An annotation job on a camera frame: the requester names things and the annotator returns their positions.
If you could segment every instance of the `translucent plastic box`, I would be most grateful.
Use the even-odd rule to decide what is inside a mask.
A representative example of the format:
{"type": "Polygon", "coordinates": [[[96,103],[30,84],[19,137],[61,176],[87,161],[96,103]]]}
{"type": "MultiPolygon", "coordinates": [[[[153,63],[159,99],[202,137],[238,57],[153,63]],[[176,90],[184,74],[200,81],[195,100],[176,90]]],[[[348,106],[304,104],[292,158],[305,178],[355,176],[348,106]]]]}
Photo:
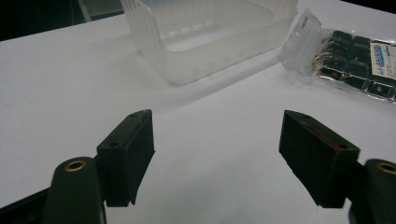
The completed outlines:
{"type": "Polygon", "coordinates": [[[279,47],[298,0],[121,0],[138,49],[188,84],[279,47]]]}

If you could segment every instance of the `white plastic tray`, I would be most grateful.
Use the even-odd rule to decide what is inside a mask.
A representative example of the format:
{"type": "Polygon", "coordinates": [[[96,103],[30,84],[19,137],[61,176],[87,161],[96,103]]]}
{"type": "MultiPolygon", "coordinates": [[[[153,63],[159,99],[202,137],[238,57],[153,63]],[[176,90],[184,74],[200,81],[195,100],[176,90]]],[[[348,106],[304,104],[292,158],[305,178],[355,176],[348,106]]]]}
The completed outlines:
{"type": "Polygon", "coordinates": [[[134,41],[173,84],[280,46],[298,0],[121,0],[134,41]]]}

